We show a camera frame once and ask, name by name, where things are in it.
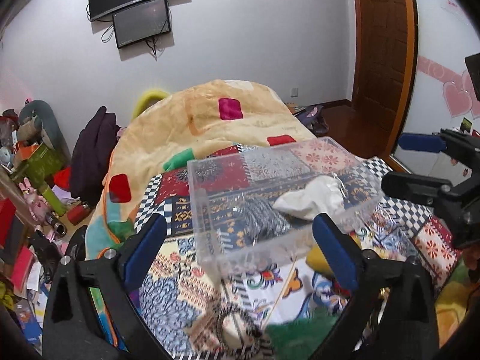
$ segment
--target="wooden floor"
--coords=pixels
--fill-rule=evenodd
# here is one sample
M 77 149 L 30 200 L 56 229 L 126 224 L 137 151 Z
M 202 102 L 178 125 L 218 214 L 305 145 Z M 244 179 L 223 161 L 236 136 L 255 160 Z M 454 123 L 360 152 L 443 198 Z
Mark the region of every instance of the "wooden floor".
M 370 158 L 380 156 L 386 147 L 388 133 L 352 107 L 339 105 L 322 110 L 330 128 L 328 136 L 353 154 Z

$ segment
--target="pink rabbit toy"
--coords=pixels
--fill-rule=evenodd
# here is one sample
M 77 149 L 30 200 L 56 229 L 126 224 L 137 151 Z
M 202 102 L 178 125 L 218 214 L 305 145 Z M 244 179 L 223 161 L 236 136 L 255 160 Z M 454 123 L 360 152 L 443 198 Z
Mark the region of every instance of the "pink rabbit toy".
M 25 184 L 18 184 L 23 193 L 23 200 L 28 204 L 28 209 L 30 210 L 32 218 L 43 223 L 45 221 L 45 214 L 50 211 L 47 201 L 42 195 L 37 193 L 35 188 L 32 187 L 29 179 L 24 178 L 23 182 Z

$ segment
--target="door frame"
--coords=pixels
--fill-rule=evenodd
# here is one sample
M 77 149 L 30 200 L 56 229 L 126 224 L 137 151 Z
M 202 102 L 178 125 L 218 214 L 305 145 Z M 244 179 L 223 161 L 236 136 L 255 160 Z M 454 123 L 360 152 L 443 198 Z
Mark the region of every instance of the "door frame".
M 352 107 L 355 107 L 360 79 L 360 62 L 362 58 L 362 10 L 360 0 L 355 1 L 355 20 L 357 24 L 357 49 L 355 55 L 355 75 L 353 80 L 353 94 Z M 413 84 L 415 82 L 415 72 L 417 71 L 418 58 L 418 12 L 417 0 L 405 0 L 406 4 L 406 62 L 402 92 L 400 94 L 400 101 L 398 104 L 397 114 L 393 123 L 392 130 L 388 136 L 388 141 L 385 150 L 381 154 L 383 159 L 389 166 L 396 171 L 407 171 L 397 160 L 392 156 L 392 152 L 397 145 L 398 137 L 402 132 L 407 117 L 407 112 L 410 105 L 410 100 L 413 92 Z

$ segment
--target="pink book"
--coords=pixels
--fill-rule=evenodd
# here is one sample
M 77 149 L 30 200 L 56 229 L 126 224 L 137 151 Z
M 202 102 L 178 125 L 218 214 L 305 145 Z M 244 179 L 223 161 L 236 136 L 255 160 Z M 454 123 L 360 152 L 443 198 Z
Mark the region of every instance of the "pink book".
M 30 273 L 33 259 L 33 253 L 30 252 L 27 247 L 23 246 L 20 250 L 20 253 L 18 253 L 17 259 L 15 260 L 15 265 L 13 266 L 13 272 L 10 278 L 15 289 L 19 292 L 23 291 L 23 286 L 25 285 L 25 281 Z

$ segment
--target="white tissue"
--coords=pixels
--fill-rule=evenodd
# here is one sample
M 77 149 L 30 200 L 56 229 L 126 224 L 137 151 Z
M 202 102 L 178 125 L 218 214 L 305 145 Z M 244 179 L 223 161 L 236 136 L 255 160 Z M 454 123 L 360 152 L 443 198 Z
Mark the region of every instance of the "white tissue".
M 323 212 L 332 216 L 345 210 L 338 181 L 327 175 L 314 178 L 304 190 L 284 193 L 274 203 L 273 208 L 309 221 L 313 221 L 315 216 Z

